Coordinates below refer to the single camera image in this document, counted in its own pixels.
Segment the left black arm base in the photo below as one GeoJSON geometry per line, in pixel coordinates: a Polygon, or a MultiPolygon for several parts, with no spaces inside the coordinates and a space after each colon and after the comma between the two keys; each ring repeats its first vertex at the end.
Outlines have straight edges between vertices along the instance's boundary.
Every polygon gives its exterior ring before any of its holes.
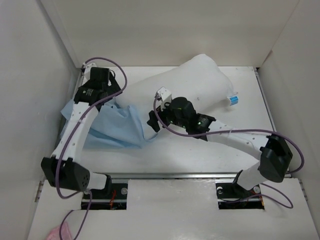
{"type": "Polygon", "coordinates": [[[81,210],[126,210],[128,183],[113,182],[111,176],[107,175],[106,187],[104,189],[91,189],[89,193],[84,193],[81,200],[81,210]]]}

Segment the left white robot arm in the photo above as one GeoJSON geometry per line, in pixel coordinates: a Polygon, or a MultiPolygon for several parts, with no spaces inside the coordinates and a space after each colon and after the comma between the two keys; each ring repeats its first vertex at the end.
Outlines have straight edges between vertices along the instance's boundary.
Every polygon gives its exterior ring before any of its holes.
{"type": "Polygon", "coordinates": [[[90,127],[103,106],[102,99],[110,100],[120,90],[112,70],[95,65],[85,68],[83,83],[74,95],[71,116],[62,138],[51,157],[41,161],[52,187],[77,192],[94,190],[103,199],[111,195],[111,177],[82,166],[81,153],[90,127]]]}

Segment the white pillow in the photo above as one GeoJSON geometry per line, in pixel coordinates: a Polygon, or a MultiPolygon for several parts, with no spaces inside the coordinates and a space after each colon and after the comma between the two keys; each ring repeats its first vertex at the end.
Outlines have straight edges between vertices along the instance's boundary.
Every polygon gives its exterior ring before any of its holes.
{"type": "Polygon", "coordinates": [[[154,96],[162,87],[172,93],[172,98],[185,97],[198,113],[238,95],[230,79],[206,54],[199,54],[169,71],[128,85],[116,102],[123,108],[129,105],[136,108],[147,138],[156,135],[147,125],[147,120],[149,112],[153,110],[154,96]]]}

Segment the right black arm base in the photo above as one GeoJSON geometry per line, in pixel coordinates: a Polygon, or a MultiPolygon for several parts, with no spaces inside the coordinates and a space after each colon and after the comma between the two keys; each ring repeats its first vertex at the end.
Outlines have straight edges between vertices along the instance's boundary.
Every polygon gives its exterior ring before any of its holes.
{"type": "Polygon", "coordinates": [[[232,179],[215,181],[217,205],[220,210],[264,210],[260,185],[246,190],[233,183],[232,179]]]}

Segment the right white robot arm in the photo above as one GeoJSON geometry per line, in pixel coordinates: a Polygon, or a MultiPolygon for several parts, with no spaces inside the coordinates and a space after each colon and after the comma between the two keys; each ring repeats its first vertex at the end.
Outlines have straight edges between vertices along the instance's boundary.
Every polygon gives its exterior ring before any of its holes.
{"type": "Polygon", "coordinates": [[[245,196],[266,181],[281,183],[287,174],[293,154],[285,138],[275,133],[238,132],[212,116],[197,113],[185,97],[162,103],[148,115],[147,124],[155,132],[169,125],[178,126],[185,129],[188,136],[229,146],[254,157],[258,162],[240,170],[229,186],[237,197],[245,196]]]}

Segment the light blue pillowcase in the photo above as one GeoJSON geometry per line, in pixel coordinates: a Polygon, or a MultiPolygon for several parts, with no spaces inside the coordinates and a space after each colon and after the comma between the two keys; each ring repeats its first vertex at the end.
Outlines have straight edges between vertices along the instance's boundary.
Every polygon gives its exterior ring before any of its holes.
{"type": "Polygon", "coordinates": [[[103,105],[84,142],[84,149],[141,149],[157,133],[142,122],[135,105],[121,107],[114,99],[103,105]]]}

